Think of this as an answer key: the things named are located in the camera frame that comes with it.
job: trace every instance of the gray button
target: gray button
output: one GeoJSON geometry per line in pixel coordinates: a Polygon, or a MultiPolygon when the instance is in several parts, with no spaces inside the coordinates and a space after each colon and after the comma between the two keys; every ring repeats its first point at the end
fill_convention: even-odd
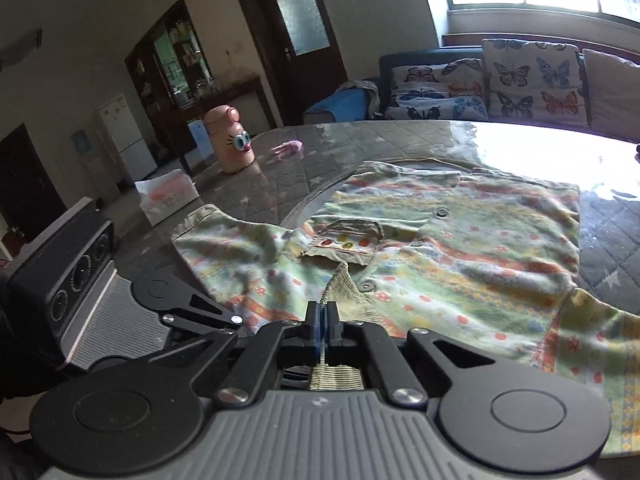
{"type": "Polygon", "coordinates": [[[373,292],[374,290],[376,290],[376,285],[373,282],[367,280],[366,282],[362,282],[360,284],[358,290],[360,292],[373,292]]]}

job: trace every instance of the cartoon face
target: cartoon face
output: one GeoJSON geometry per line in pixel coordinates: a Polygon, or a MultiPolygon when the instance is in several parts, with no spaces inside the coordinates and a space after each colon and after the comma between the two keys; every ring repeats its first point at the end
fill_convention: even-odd
{"type": "Polygon", "coordinates": [[[227,144],[239,152],[248,152],[251,149],[251,137],[245,130],[241,134],[229,135],[227,144]]]}

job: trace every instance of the refrigerator door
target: refrigerator door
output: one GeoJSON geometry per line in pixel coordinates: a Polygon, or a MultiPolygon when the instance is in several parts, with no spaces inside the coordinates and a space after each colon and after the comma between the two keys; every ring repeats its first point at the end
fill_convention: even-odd
{"type": "Polygon", "coordinates": [[[124,96],[104,105],[98,113],[119,152],[142,139],[140,129],[131,115],[131,110],[124,100],[124,96]]]}
{"type": "Polygon", "coordinates": [[[121,151],[120,158],[132,182],[144,180],[158,168],[143,139],[121,151]]]}

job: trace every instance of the pink cartoon container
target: pink cartoon container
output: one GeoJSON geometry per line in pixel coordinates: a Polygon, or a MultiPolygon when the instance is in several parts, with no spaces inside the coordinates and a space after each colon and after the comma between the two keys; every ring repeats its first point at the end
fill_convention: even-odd
{"type": "Polygon", "coordinates": [[[255,160],[251,137],[242,127],[240,112],[228,105],[209,110],[202,118],[209,132],[213,151],[225,173],[235,173],[255,160]]]}

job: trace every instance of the butterfly pillow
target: butterfly pillow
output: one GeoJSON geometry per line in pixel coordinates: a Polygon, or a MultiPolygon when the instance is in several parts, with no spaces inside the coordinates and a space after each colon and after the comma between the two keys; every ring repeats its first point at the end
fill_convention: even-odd
{"type": "Polygon", "coordinates": [[[388,119],[486,120],[480,59],[393,69],[388,119]]]}
{"type": "Polygon", "coordinates": [[[541,41],[484,40],[489,116],[587,126],[578,49],[541,41]]]}

